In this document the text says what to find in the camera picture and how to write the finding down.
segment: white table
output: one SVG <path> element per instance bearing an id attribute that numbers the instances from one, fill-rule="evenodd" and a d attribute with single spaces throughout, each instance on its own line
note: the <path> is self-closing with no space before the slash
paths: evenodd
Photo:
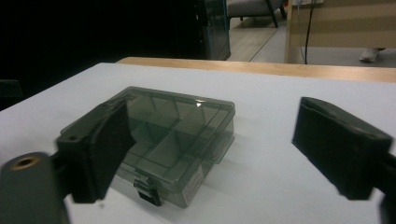
<path id="1" fill-rule="evenodd" d="M 54 153 L 62 128 L 128 86 L 233 101 L 235 140 L 187 209 L 155 207 L 115 178 L 102 205 L 66 198 L 73 223 L 379 223 L 381 192 L 363 202 L 339 196 L 290 141 L 302 96 L 396 136 L 396 83 L 100 63 L 0 112 L 0 165 Z"/>

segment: transparent plastic box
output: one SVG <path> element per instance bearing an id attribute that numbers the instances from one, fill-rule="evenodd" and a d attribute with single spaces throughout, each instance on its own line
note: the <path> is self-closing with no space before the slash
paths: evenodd
<path id="1" fill-rule="evenodd" d="M 167 91 L 129 87 L 113 98 L 128 100 L 136 144 L 117 175 L 155 205 L 187 207 L 214 163 L 233 142 L 234 104 Z"/>

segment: floor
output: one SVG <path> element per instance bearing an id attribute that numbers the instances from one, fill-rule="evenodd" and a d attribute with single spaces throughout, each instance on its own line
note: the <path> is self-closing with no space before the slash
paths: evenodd
<path id="1" fill-rule="evenodd" d="M 232 19 L 230 29 L 232 57 L 228 61 L 283 63 L 287 23 L 286 20 L 281 18 L 279 10 L 276 12 L 276 17 L 279 23 L 277 29 L 270 17 L 244 18 L 243 21 Z M 249 33 L 249 37 L 245 37 L 245 40 L 242 41 L 244 43 L 240 43 L 241 41 L 237 42 L 235 39 L 239 38 L 241 33 L 244 32 Z M 255 35 L 252 32 L 257 34 L 259 32 L 267 33 L 267 37 L 268 35 L 269 37 L 265 38 L 263 34 Z M 374 63 L 362 63 L 359 61 L 359 57 L 363 51 L 364 49 L 357 48 L 308 48 L 307 63 L 363 67 L 396 67 L 396 49 L 385 49 L 381 51 Z M 241 58 L 239 57 L 241 54 L 252 55 L 252 57 Z"/>

